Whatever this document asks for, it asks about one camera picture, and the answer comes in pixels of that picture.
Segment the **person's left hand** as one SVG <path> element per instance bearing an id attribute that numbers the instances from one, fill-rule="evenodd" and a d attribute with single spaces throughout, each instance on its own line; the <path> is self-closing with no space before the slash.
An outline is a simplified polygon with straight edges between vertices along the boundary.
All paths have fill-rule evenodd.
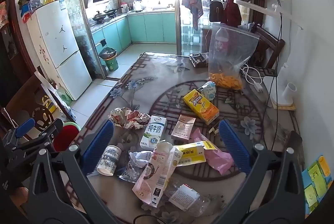
<path id="1" fill-rule="evenodd" d="M 28 188 L 20 187 L 15 190 L 15 192 L 10 196 L 11 201 L 16 207 L 20 207 L 22 204 L 26 203 L 28 200 Z"/>

